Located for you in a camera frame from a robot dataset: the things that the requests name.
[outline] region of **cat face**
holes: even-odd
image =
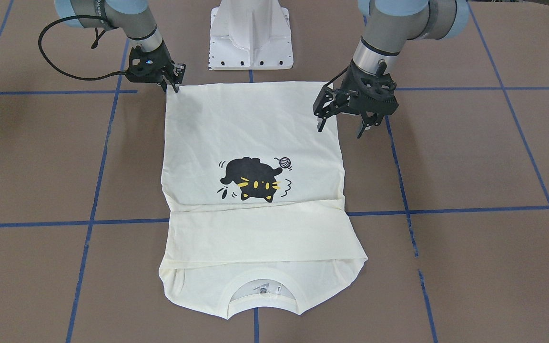
[[[275,176],[281,174],[283,169],[273,169],[270,165],[260,162],[258,158],[235,159],[226,166],[226,176],[220,182],[230,184],[234,182],[240,188],[241,200],[248,198],[262,198],[272,202],[279,182]]]

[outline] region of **cable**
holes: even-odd
[[[65,76],[68,76],[70,78],[77,79],[77,80],[82,80],[82,81],[97,81],[97,80],[103,80],[105,78],[109,78],[110,76],[126,75],[126,71],[119,70],[119,71],[110,72],[107,75],[99,76],[97,78],[83,78],[82,76],[76,76],[76,75],[69,74],[69,72],[62,71],[59,67],[55,66],[54,63],[52,63],[52,61],[50,61],[50,59],[48,58],[48,56],[46,56],[46,53],[44,52],[44,49],[41,46],[41,41],[44,38],[44,35],[53,26],[55,26],[57,24],[61,24],[61,22],[69,21],[69,20],[73,20],[73,19],[97,19],[97,20],[101,20],[101,21],[106,21],[107,24],[109,24],[109,26],[114,28],[114,26],[111,24],[111,22],[109,22],[109,20],[106,17],[98,17],[96,15],[72,15],[71,17],[65,17],[65,18],[61,18],[59,20],[55,20],[55,21],[51,22],[43,30],[41,30],[40,36],[37,39],[37,46],[40,49],[41,56],[44,58],[44,60],[47,61],[47,63],[50,65],[50,67],[53,67],[56,71],[60,72],[61,74],[65,75]]]

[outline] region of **squiggly line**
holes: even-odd
[[[289,182],[289,184],[287,185],[289,188],[285,189],[285,194],[281,195],[281,198],[285,197],[287,195],[287,192],[292,189],[292,180],[285,179],[285,181]]]

